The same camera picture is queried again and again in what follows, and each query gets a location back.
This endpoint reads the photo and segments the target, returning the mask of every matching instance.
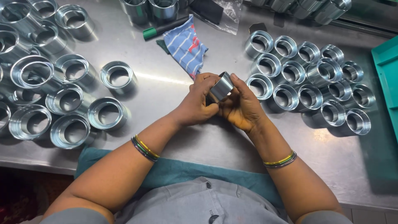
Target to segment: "hand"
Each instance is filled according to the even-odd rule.
[[[236,88],[233,88],[231,95],[219,103],[219,115],[237,128],[250,133],[255,125],[261,124],[261,119],[267,116],[246,83],[234,73],[230,77]]]
[[[202,73],[196,76],[195,82],[189,86],[188,95],[176,109],[170,112],[178,125],[196,125],[217,114],[218,104],[212,103],[206,106],[206,95],[218,80],[220,77],[212,73]]]

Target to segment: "teal tray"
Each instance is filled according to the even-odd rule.
[[[372,55],[398,141],[398,36],[373,48]]]

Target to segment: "woman's left hand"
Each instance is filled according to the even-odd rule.
[[[195,82],[189,86],[188,95],[181,104],[170,112],[170,116],[180,126],[191,126],[208,120],[219,111],[219,106],[212,103],[206,106],[206,96],[220,77],[212,73],[201,73],[196,76]]]

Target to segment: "yellow bangle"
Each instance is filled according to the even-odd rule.
[[[285,161],[287,161],[288,159],[290,159],[290,157],[292,157],[292,155],[293,155],[293,150],[292,150],[292,152],[290,153],[290,155],[288,155],[286,158],[284,158],[284,159],[282,159],[282,160],[280,160],[280,161],[278,161],[278,162],[272,162],[272,163],[267,163],[267,162],[263,162],[265,165],[275,165],[275,164],[279,164],[279,163],[283,163],[283,162],[285,162]]]
[[[138,135],[135,135],[135,139],[137,139],[137,141],[149,152],[151,153],[154,157],[159,158],[160,156],[158,156],[156,153],[152,152],[139,138]]]

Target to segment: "metal workbench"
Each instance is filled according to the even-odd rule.
[[[193,83],[174,59],[155,40],[145,42],[141,27],[130,25],[117,0],[58,0],[60,5],[84,7],[96,27],[85,41],[69,40],[68,46],[83,55],[97,72],[114,60],[127,62],[138,79],[138,88],[118,99],[131,111],[129,124],[117,132],[102,132],[92,146],[115,149],[155,120],[173,110]],[[248,28],[263,22],[276,38],[288,35],[297,43],[318,47],[334,44],[365,70],[365,81],[375,91],[377,105],[369,113],[372,130],[366,136],[338,138],[327,129],[312,129],[307,116],[271,114],[264,110],[290,146],[326,182],[338,200],[355,207],[398,209],[398,146],[383,101],[371,49],[386,39],[335,26],[315,27],[310,21],[286,17],[274,25],[274,13],[243,5],[237,35],[231,35],[194,18],[198,38],[209,48],[202,72],[236,73],[246,80],[252,60],[244,51]],[[112,96],[100,83],[90,87],[95,97]],[[72,175],[80,150],[55,148],[50,141],[35,143],[1,139],[0,166]],[[253,145],[239,130],[219,117],[187,127],[167,144],[163,157],[251,172],[266,172]]]

